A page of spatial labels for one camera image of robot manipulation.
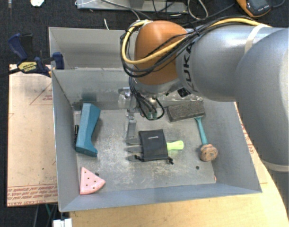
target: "dark floor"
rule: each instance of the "dark floor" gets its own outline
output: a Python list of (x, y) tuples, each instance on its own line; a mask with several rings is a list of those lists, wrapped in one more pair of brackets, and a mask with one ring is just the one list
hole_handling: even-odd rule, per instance
[[(269, 0), (279, 4), (281, 0)], [(0, 73), (8, 70), (9, 64), (16, 64), (18, 58), (7, 44), (7, 40), (15, 33), (32, 33), (34, 50), (42, 51), (42, 57), (49, 57), (48, 27), (78, 27), (78, 28), (105, 28), (103, 20), (107, 20), (110, 29), (126, 29), (136, 17), (130, 11), (80, 11), (74, 5), (75, 0), (45, 0), (41, 8), (34, 8), (30, 0), (12, 0), (12, 9), (9, 9), (9, 0), (0, 0)], [(234, 0), (205, 0), (210, 14), (234, 3)], [(152, 15), (153, 19), (165, 19), (166, 16)], [(235, 5), (214, 18), (224, 15), (244, 14)], [(185, 16), (174, 22), (184, 24), (189, 20)], [(275, 27), (289, 27), (289, 0), (282, 6), (273, 9), (267, 15), (258, 19)], [(29, 227), (33, 226), (36, 207), (7, 208), (7, 133), (8, 133), (8, 78), (0, 79), (0, 227)], [(38, 209), (38, 227), (48, 223), (48, 214), (44, 205)]]

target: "pink triangle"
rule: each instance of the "pink triangle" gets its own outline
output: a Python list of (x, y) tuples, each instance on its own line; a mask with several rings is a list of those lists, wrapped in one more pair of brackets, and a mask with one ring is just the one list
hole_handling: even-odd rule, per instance
[(98, 191), (105, 184), (105, 180), (96, 176), (86, 168), (81, 168), (80, 194), (90, 194)]

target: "teal block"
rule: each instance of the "teal block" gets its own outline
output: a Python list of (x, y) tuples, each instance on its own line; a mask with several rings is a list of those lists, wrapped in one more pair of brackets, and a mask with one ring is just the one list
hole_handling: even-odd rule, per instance
[(90, 157), (97, 157), (97, 149), (92, 144), (92, 134), (100, 116), (100, 109), (93, 104), (84, 103), (75, 150)]

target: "gray metal bin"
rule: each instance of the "gray metal bin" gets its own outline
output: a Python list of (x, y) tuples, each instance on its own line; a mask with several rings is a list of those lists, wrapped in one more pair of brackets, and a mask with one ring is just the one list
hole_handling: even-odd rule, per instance
[[(137, 130), (163, 129), (166, 140), (183, 140), (184, 149), (165, 161), (129, 162), (126, 157), (128, 99), (118, 93), (128, 87), (121, 69), (119, 37), (124, 31), (50, 28), (51, 54), (60, 51), (65, 70), (53, 70), (53, 109), (61, 212), (129, 205), (185, 201), (261, 192), (234, 103), (204, 100), (207, 138), (219, 151), (213, 162), (199, 159), (201, 139), (196, 121), (170, 122), (167, 115), (149, 122), (136, 115)], [(101, 44), (101, 38), (107, 38)], [(175, 94), (161, 103), (193, 100)], [(92, 136), (97, 157), (74, 149), (73, 111), (92, 103), (101, 114)], [(79, 194), (81, 168), (98, 172), (106, 184), (96, 193)]]

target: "black electronic device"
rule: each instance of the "black electronic device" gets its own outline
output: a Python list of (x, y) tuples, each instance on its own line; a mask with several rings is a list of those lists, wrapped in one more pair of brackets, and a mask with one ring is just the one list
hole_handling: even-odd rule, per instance
[(250, 17), (260, 17), (272, 9), (267, 0), (236, 0)]

